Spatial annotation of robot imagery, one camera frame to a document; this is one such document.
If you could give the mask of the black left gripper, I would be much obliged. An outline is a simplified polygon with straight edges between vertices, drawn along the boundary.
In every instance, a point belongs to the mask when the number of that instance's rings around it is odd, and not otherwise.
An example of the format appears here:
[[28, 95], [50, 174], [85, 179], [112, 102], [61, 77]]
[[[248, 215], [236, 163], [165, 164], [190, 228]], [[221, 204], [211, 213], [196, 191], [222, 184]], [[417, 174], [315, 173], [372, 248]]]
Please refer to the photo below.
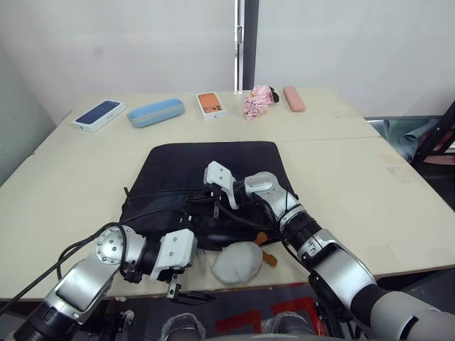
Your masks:
[[201, 291], [180, 293], [182, 288], [181, 276], [188, 268], [189, 266], [171, 267], [160, 271], [157, 279], [168, 285], [166, 297], [175, 298], [176, 302], [180, 304], [206, 304], [215, 301], [217, 299], [216, 296]]

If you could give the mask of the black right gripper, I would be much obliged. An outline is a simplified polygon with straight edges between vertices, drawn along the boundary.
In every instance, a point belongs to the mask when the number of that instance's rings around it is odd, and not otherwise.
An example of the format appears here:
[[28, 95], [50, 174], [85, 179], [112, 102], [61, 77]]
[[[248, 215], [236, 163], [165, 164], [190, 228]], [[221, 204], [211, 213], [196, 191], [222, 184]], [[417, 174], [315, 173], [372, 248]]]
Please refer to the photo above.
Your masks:
[[184, 212], [179, 224], [212, 224], [213, 218], [219, 218], [225, 192], [217, 184], [205, 185], [206, 193], [198, 193], [186, 198], [189, 205], [206, 205], [209, 212]]

